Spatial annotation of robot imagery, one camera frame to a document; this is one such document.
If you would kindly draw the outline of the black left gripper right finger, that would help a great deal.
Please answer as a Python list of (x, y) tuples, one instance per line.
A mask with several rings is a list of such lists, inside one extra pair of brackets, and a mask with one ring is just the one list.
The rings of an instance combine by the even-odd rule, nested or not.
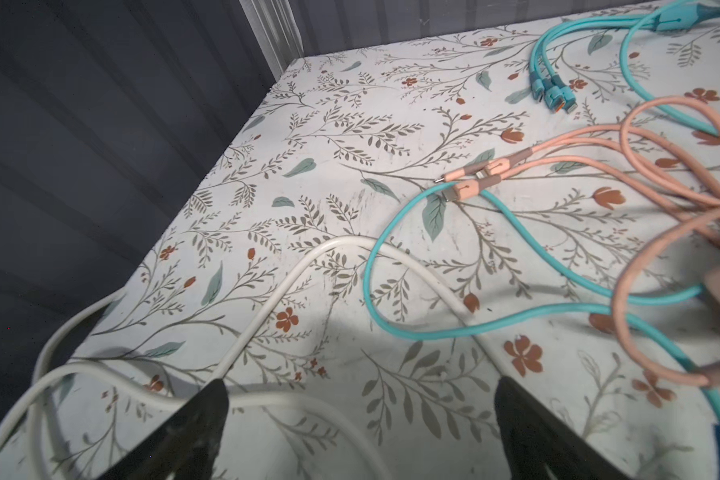
[(504, 376), (494, 408), (513, 479), (625, 479), (514, 379)]

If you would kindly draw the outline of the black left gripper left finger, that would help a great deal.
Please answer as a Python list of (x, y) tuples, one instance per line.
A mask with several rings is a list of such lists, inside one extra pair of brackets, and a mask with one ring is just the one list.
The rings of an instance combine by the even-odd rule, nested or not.
[(223, 382), (210, 382), (101, 477), (211, 478), (228, 409), (229, 399)]

